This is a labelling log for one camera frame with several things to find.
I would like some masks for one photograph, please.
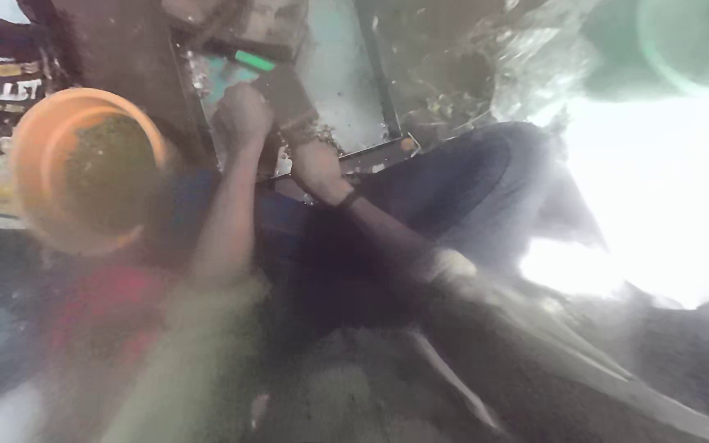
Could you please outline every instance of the dirt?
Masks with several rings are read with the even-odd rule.
[[[78,146],[66,164],[74,213],[103,232],[141,224],[158,176],[143,129],[129,116],[110,116],[77,135]]]

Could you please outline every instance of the wrist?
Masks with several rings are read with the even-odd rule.
[[[348,181],[340,178],[320,186],[317,197],[330,206],[338,206],[354,191],[355,188]]]
[[[231,162],[258,162],[264,149],[264,141],[251,140],[239,142],[235,149],[230,151]]]

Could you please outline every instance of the sleeve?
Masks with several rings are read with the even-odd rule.
[[[269,288],[251,277],[224,291],[181,286],[169,331],[146,361],[102,441],[236,441],[247,429]]]

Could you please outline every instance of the bright light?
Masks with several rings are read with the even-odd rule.
[[[709,301],[709,97],[569,111],[569,168],[626,280]]]
[[[578,243],[533,238],[519,267],[527,280],[570,296],[608,298],[623,284],[612,257]]]

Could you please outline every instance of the blue jeans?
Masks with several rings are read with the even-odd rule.
[[[499,124],[370,175],[357,189],[478,267],[513,274],[549,188],[554,150],[536,126]],[[341,214],[270,192],[257,211],[259,261],[303,326],[323,332],[405,316],[370,241]]]

